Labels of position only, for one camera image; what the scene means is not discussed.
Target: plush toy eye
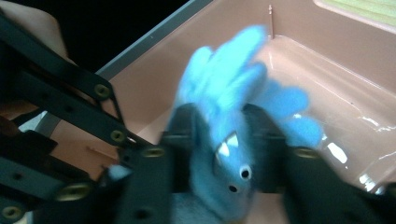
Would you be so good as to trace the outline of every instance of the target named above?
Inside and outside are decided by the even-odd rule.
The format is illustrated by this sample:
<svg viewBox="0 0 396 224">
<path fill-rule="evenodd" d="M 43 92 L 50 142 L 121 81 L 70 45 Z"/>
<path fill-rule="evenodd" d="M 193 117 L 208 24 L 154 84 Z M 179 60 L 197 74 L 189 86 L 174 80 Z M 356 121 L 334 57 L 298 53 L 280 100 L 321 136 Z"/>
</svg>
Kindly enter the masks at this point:
<svg viewBox="0 0 396 224">
<path fill-rule="evenodd" d="M 229 189 L 230 192 L 232 192 L 232 193 L 237 193 L 237 192 L 238 192 L 238 188 L 237 188 L 236 186 L 234 186 L 234 185 L 230 185 L 230 186 L 228 187 L 228 189 Z"/>
<path fill-rule="evenodd" d="M 244 165 L 241 167 L 239 174 L 242 179 L 244 180 L 249 180 L 251 179 L 252 173 L 251 173 L 251 168 L 248 165 Z"/>
</svg>

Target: blue fabric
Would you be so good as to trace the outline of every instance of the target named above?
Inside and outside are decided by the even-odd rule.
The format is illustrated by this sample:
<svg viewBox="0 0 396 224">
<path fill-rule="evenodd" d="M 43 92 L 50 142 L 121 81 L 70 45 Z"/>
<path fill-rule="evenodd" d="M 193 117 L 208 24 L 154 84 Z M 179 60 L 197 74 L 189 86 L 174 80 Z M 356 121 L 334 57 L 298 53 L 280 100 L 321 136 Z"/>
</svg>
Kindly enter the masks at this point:
<svg viewBox="0 0 396 224">
<path fill-rule="evenodd" d="M 306 92 L 298 87 L 283 87 L 267 77 L 263 63 L 252 61 L 266 38 L 264 27 L 255 25 L 217 50 L 196 50 L 178 87 L 175 107 L 196 104 L 209 127 L 208 139 L 192 153 L 192 191 L 225 221 L 247 214 L 255 190 L 254 178 L 243 178 L 241 172 L 260 164 L 249 148 L 244 105 L 258 105 L 267 111 L 290 146 L 316 147 L 322 136 L 318 123 L 301 115 L 309 106 Z M 233 133 L 238 144 L 227 142 Z"/>
</svg>

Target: blue plush toy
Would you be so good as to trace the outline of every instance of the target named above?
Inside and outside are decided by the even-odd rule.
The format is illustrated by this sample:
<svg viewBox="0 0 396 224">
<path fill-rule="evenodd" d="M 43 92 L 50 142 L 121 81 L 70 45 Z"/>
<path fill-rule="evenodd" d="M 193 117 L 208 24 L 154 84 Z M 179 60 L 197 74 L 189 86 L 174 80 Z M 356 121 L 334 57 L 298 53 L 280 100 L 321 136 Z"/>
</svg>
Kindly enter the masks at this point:
<svg viewBox="0 0 396 224">
<path fill-rule="evenodd" d="M 295 147 L 316 147 L 322 136 L 311 118 L 294 116 L 309 105 L 297 87 L 282 87 L 252 58 L 263 46 L 262 26 L 251 26 L 217 50 L 195 51 L 180 81 L 175 108 L 194 103 L 209 127 L 209 140 L 191 157 L 191 188 L 224 221 L 242 219 L 254 192 L 254 149 L 249 147 L 246 104 L 263 108 Z"/>
</svg>

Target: screw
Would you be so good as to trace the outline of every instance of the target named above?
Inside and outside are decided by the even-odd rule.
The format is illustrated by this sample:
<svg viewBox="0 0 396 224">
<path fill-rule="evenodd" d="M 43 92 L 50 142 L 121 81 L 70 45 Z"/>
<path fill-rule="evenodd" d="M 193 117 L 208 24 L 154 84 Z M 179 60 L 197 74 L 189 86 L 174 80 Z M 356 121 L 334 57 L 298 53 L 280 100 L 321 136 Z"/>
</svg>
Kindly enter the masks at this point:
<svg viewBox="0 0 396 224">
<path fill-rule="evenodd" d="M 95 86 L 95 93 L 102 98 L 108 98 L 110 89 L 102 84 L 97 84 Z"/>
<path fill-rule="evenodd" d="M 122 131 L 114 130 L 111 133 L 111 139 L 115 142 L 121 143 L 125 140 L 125 134 Z"/>
<path fill-rule="evenodd" d="M 164 154 L 165 154 L 165 151 L 162 148 L 158 148 L 158 147 L 148 148 L 142 152 L 142 156 L 148 157 L 148 158 L 161 157 Z"/>
<path fill-rule="evenodd" d="M 91 186 L 87 183 L 77 183 L 59 190 L 56 200 L 59 202 L 75 201 L 84 198 L 91 192 Z"/>
<path fill-rule="evenodd" d="M 3 209 L 1 214 L 6 219 L 20 219 L 24 213 L 19 207 L 8 206 Z"/>
<path fill-rule="evenodd" d="M 294 153 L 301 158 L 306 159 L 317 159 L 319 157 L 318 153 L 312 149 L 307 148 L 296 148 Z"/>
</svg>

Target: black background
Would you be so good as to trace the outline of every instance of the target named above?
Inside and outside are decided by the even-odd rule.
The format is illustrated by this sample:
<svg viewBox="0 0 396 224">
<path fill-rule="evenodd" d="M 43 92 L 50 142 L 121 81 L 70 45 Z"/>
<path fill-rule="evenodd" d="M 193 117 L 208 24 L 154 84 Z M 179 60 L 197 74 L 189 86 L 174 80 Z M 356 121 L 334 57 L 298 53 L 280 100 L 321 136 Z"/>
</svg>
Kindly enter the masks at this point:
<svg viewBox="0 0 396 224">
<path fill-rule="evenodd" d="M 96 72 L 188 0 L 11 0 L 61 26 L 69 58 Z"/>
</svg>

